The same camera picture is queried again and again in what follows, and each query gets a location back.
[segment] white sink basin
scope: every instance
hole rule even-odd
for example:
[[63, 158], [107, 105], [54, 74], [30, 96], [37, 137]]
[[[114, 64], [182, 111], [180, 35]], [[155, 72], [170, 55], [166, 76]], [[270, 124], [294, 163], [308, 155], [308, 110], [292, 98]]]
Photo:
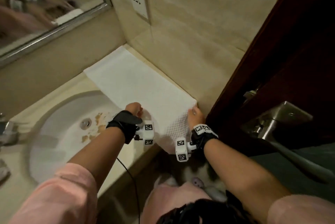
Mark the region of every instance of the white sink basin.
[[[58, 168], [103, 131], [119, 111], [100, 91], [74, 95], [51, 109], [36, 124], [30, 137], [30, 176], [37, 183], [51, 178]], [[134, 155], [132, 141], [122, 148], [119, 158], [129, 167]]]

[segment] white towel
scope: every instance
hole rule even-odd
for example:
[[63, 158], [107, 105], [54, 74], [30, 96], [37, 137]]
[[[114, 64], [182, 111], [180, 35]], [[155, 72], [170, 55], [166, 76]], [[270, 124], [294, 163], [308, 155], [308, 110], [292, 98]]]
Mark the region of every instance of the white towel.
[[189, 94], [178, 89], [156, 71], [119, 47], [84, 70], [100, 90], [119, 108], [139, 102], [153, 120], [155, 142], [174, 154], [174, 140], [186, 137], [187, 110], [196, 104]]

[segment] mirror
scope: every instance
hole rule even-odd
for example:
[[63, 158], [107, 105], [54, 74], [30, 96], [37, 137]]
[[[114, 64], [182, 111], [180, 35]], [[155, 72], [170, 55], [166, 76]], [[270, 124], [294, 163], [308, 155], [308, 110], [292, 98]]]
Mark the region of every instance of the mirror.
[[32, 40], [38, 42], [40, 36], [56, 32], [102, 3], [104, 0], [0, 0], [0, 57]]

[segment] pink shirt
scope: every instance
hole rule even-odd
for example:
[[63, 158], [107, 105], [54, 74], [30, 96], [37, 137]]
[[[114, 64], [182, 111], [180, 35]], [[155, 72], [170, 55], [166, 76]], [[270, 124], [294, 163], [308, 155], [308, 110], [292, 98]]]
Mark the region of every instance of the pink shirt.
[[[161, 184], [148, 197], [141, 223], [156, 224], [158, 218], [184, 204], [207, 198], [190, 183], [180, 187]], [[91, 173], [80, 165], [67, 163], [55, 177], [44, 182], [23, 203], [9, 224], [95, 223], [97, 189]], [[269, 224], [335, 223], [335, 205], [312, 196], [291, 195], [273, 203]]]

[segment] sink drain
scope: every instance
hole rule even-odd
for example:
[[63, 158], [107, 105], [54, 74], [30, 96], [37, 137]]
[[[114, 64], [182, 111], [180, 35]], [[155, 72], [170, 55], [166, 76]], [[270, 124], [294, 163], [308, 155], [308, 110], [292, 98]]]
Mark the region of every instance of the sink drain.
[[92, 124], [92, 120], [90, 118], [85, 118], [83, 121], [81, 121], [79, 127], [82, 130], [86, 130], [91, 126], [91, 124]]

